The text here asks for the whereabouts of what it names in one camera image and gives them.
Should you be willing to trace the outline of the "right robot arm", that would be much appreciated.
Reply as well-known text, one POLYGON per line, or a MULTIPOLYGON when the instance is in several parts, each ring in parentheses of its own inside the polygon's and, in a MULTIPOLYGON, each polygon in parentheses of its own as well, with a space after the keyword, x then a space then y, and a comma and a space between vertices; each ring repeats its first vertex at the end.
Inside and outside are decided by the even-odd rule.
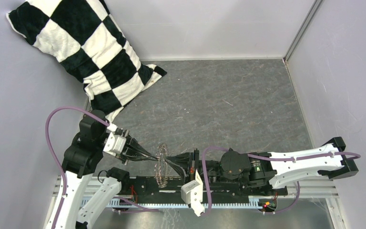
POLYGON ((334 137, 318 148, 303 151, 241 154, 221 148, 223 155, 218 161, 201 161, 199 151, 194 151, 169 156, 166 163, 185 182, 199 174, 208 179, 211 190, 238 188, 268 195, 310 177, 334 180, 356 175, 359 170, 355 160, 360 156, 345 149, 343 138, 334 137))

